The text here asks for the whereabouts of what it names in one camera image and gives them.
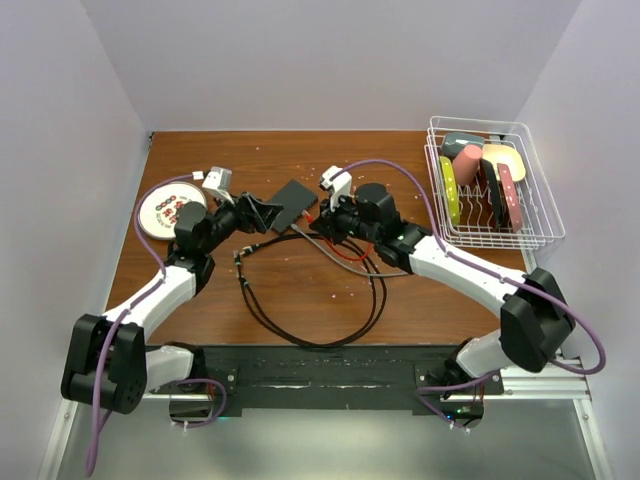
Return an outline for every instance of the white container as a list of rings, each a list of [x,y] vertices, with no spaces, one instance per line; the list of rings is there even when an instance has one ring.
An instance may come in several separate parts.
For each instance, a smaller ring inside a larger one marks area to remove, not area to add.
[[[486,190],[474,182],[458,186],[460,222],[454,225],[449,216],[444,181],[440,168],[440,145],[449,132],[465,132],[485,137],[487,143],[501,143],[518,151],[527,174],[516,184],[524,226],[513,233],[510,226],[494,230],[492,212],[487,212],[481,199]],[[449,243],[459,247],[536,250],[564,238],[565,229],[544,176],[531,133],[526,125],[514,122],[431,117],[425,155],[435,200],[438,231]]]

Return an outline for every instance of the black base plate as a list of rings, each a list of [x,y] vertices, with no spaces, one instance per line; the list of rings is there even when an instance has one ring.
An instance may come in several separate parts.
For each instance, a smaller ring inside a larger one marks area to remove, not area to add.
[[[425,373],[441,366],[455,346],[203,348],[211,378],[220,381],[229,394],[225,416],[241,416],[245,408],[411,410],[414,415],[429,415],[415,390],[428,385]],[[503,392],[501,379],[485,383],[485,397]],[[183,392],[178,386],[168,386],[158,393]],[[439,406],[437,395],[430,400]],[[170,409],[186,414],[187,403],[194,412],[193,402],[173,401]],[[458,404],[447,402],[446,406],[455,409]]]

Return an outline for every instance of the red wire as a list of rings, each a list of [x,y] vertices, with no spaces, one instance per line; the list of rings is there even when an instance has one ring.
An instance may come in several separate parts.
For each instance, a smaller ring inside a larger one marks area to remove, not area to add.
[[[333,244],[327,240],[326,238],[324,239],[325,243],[329,246],[329,248],[331,250],[333,250],[333,253],[335,253],[336,255],[338,255],[339,257],[344,258],[345,260],[349,260],[351,262],[359,262],[364,260],[365,258],[367,258],[369,256],[369,254],[371,253],[371,244],[367,245],[367,250],[362,254],[362,256],[358,257],[358,258],[352,258],[352,257],[347,257],[344,253],[340,252],[336,247],[333,246]]]

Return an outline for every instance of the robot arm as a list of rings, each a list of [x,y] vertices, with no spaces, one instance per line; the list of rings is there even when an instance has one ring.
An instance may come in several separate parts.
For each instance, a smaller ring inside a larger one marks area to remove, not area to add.
[[[500,267],[444,241],[446,250],[443,250],[440,239],[428,228],[401,218],[393,197],[383,185],[362,185],[351,197],[351,176],[347,172],[336,176],[340,171],[331,167],[321,177],[320,186],[329,193],[329,198],[321,202],[320,214],[311,223],[313,230],[333,243],[340,243],[347,236],[371,242],[388,265],[444,283],[476,300],[500,319],[500,329],[463,342],[441,371],[432,372],[432,376],[449,385],[512,364],[531,372],[544,368],[575,322],[550,302],[501,279],[521,278],[564,302],[549,272],[537,268],[526,274]],[[459,258],[452,258],[450,253]],[[483,269],[497,272],[500,278],[482,273]]]
[[[230,179],[231,171],[221,168],[211,169],[204,179],[203,188],[219,204],[215,212],[195,202],[179,209],[176,239],[164,268],[145,287],[103,315],[86,314],[76,322],[61,385],[64,398],[93,403],[98,355],[107,332],[121,316],[101,381],[102,408],[130,413],[146,391],[207,376],[202,349],[172,344],[147,353],[146,341],[174,310],[205,287],[215,266],[210,253],[220,243],[236,230],[266,233],[282,210],[249,193],[230,195]]]

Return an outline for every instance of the wooden tabletop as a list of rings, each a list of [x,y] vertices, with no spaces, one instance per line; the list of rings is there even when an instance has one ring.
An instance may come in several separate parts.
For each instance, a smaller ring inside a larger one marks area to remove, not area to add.
[[[331,165],[387,158],[410,170],[427,187],[425,132],[166,132],[153,139],[140,196],[156,183],[194,170],[233,170],[231,191],[268,200],[294,178],[317,192],[318,176]],[[429,225],[422,198],[398,172],[380,165],[352,172],[354,185],[388,184],[405,219]],[[251,317],[242,300],[232,252],[268,235],[235,233],[213,252],[216,268],[207,287],[175,311],[151,343],[284,343]],[[153,241],[166,253],[166,242]],[[523,269],[520,252],[475,250],[491,262]],[[374,255],[383,271],[390,272]],[[157,265],[138,242],[132,225],[120,257],[109,308],[126,300],[156,273]],[[367,280],[319,253],[306,240],[274,245],[245,261],[245,273],[264,310],[285,330],[315,342],[357,330],[371,309]],[[378,325],[360,343],[459,343],[498,327],[498,320],[465,296],[416,276],[387,280],[389,299]]]

